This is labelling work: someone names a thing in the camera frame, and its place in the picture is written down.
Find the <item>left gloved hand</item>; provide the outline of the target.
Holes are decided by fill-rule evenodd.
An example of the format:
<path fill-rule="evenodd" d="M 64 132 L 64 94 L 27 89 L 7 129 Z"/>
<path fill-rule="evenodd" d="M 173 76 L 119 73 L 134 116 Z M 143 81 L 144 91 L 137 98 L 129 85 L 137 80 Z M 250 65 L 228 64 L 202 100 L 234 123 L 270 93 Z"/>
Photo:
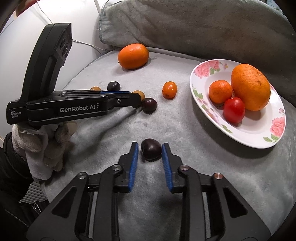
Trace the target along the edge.
<path fill-rule="evenodd" d="M 77 130 L 75 121 L 41 126 L 13 125 L 13 148 L 28 164 L 34 179 L 48 180 L 63 168 L 63 156 Z"/>

